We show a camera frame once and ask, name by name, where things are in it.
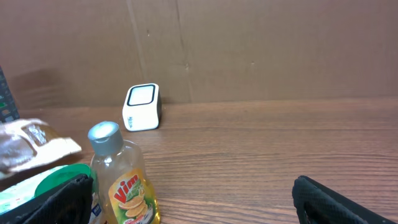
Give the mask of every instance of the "dish soap bottle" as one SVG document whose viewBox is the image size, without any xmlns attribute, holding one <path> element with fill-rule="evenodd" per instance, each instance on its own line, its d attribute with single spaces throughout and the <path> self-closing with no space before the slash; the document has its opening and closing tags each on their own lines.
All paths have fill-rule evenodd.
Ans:
<svg viewBox="0 0 398 224">
<path fill-rule="evenodd" d="M 154 188 L 146 176 L 140 148 L 123 140 L 118 124 L 103 121 L 90 129 L 88 139 L 94 189 L 109 224 L 158 224 Z"/>
</svg>

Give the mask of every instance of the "green container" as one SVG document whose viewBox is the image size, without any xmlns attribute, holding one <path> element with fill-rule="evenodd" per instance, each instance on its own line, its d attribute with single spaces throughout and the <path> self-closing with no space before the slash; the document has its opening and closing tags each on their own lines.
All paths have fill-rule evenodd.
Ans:
<svg viewBox="0 0 398 224">
<path fill-rule="evenodd" d="M 86 174 L 88 177 L 91 175 L 91 169 L 86 164 L 72 164 L 61 168 L 54 173 L 48 175 L 41 183 L 37 186 L 35 191 L 35 197 L 42 195 L 48 190 L 63 184 L 64 182 L 76 177 L 79 174 Z"/>
</svg>

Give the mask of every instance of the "small white device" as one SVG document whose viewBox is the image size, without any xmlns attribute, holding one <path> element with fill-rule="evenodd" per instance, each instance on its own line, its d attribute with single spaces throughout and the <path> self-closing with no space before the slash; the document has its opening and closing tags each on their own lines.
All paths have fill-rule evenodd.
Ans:
<svg viewBox="0 0 398 224">
<path fill-rule="evenodd" d="M 123 121 L 129 131 L 155 129 L 162 115 L 159 86 L 155 83 L 136 85 L 127 92 Z"/>
</svg>

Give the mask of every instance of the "wood grain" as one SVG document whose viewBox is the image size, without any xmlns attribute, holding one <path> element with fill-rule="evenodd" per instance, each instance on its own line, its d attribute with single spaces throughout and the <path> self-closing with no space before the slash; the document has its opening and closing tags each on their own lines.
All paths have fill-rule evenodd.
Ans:
<svg viewBox="0 0 398 224">
<path fill-rule="evenodd" d="M 21 111 L 83 147 L 70 163 L 90 163 L 92 125 L 118 122 L 144 152 L 162 223 L 298 223 L 300 175 L 398 222 L 397 114 L 398 98 L 164 105 L 159 129 L 129 133 L 120 108 Z"/>
</svg>

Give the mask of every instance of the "cardboard wall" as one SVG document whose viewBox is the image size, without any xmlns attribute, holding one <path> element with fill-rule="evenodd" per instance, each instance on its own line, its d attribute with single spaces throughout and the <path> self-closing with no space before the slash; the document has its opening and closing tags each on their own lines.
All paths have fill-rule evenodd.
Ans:
<svg viewBox="0 0 398 224">
<path fill-rule="evenodd" d="M 395 0 L 0 0 L 20 108 L 398 95 Z"/>
</svg>

